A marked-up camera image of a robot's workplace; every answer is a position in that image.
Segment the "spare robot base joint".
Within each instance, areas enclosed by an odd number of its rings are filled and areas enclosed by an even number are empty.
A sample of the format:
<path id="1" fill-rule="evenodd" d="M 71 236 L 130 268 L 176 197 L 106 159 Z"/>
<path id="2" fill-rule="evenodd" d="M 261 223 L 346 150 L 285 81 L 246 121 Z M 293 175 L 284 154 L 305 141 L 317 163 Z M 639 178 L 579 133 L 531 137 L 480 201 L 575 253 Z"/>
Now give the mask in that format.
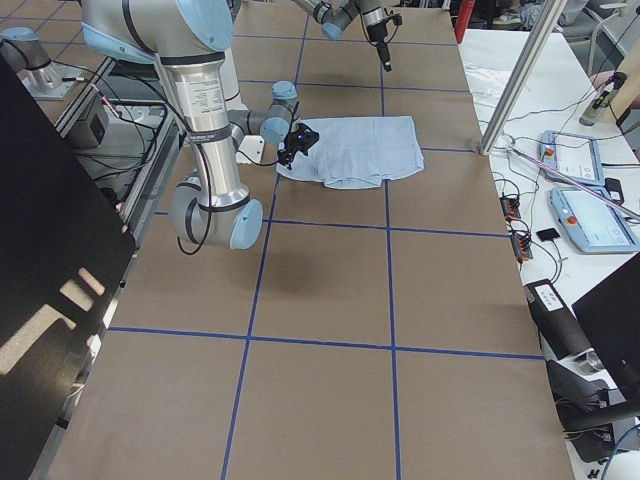
<path id="1" fill-rule="evenodd" d="M 16 74 L 25 72 L 22 83 L 36 100 L 62 100 L 84 80 L 80 68 L 55 64 L 39 37 L 27 27 L 1 32 L 1 55 Z"/>

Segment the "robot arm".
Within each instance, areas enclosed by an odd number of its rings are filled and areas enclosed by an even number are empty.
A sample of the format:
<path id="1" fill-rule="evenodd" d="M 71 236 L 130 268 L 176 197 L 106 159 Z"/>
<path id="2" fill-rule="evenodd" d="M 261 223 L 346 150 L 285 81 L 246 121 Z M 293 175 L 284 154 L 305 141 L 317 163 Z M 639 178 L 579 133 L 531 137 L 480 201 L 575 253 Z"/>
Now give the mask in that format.
<path id="1" fill-rule="evenodd" d="M 332 40 L 340 39 L 344 31 L 359 19 L 366 41 L 376 49 L 384 71 L 392 70 L 388 44 L 394 34 L 389 35 L 387 25 L 392 23 L 397 31 L 403 23 L 399 13 L 388 10 L 381 1 L 347 0 L 337 6 L 321 0 L 294 0 L 294 3 L 309 14 L 321 26 L 324 35 Z"/>
<path id="2" fill-rule="evenodd" d="M 225 1 L 84 1 L 81 9 L 88 46 L 167 73 L 170 104 L 185 123 L 196 164 L 172 197 L 177 237 L 250 248 L 260 234 L 263 207 L 240 180 L 236 152 L 246 135 L 272 144 L 285 140 L 298 118 L 294 84 L 275 83 L 265 111 L 227 109 L 221 68 L 233 20 Z"/>

